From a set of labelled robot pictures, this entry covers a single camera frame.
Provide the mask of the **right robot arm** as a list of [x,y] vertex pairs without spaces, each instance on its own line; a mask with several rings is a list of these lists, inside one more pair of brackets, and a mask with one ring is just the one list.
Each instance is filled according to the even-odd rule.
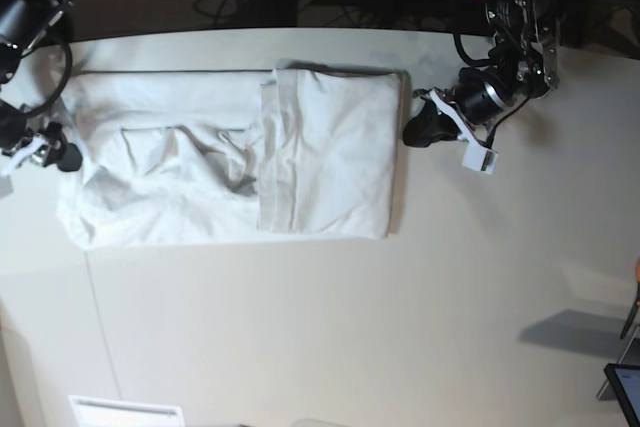
[[52,110],[71,78],[73,54],[68,40],[55,30],[76,0],[1,0],[1,84],[15,76],[21,61],[33,53],[45,39],[61,48],[64,69],[56,88],[38,106],[14,107],[1,103],[1,155],[8,162],[1,168],[1,178],[29,160],[61,172],[76,172],[83,163],[79,148],[64,134],[64,127],[50,122],[35,130],[30,122]]

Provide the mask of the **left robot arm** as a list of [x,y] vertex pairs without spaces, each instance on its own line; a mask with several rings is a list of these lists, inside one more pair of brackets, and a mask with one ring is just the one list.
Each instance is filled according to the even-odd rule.
[[[498,128],[529,101],[545,96],[558,83],[555,47],[556,0],[482,0],[494,45],[484,58],[466,52],[457,24],[454,46],[464,66],[457,83],[444,91],[446,104],[475,130],[483,126],[483,147],[493,146]],[[458,1],[450,0],[457,21]]]

